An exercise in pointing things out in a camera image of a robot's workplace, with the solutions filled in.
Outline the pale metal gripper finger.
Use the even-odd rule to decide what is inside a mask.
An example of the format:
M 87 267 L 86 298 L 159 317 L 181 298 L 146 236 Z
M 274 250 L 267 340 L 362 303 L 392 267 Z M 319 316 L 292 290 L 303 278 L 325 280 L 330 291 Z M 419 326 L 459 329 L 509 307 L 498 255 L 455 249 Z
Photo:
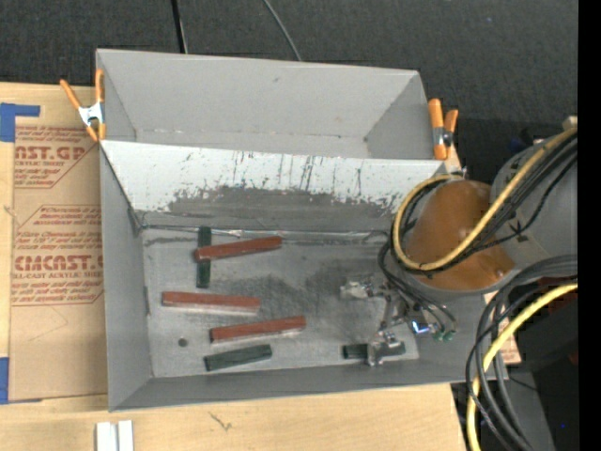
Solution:
M 347 280 L 340 287 L 341 299 L 370 299 L 382 294 L 382 290 L 370 279 Z
M 394 332 L 378 331 L 367 344 L 366 363 L 369 366 L 382 365 L 386 358 L 405 353 L 405 342 L 399 340 Z

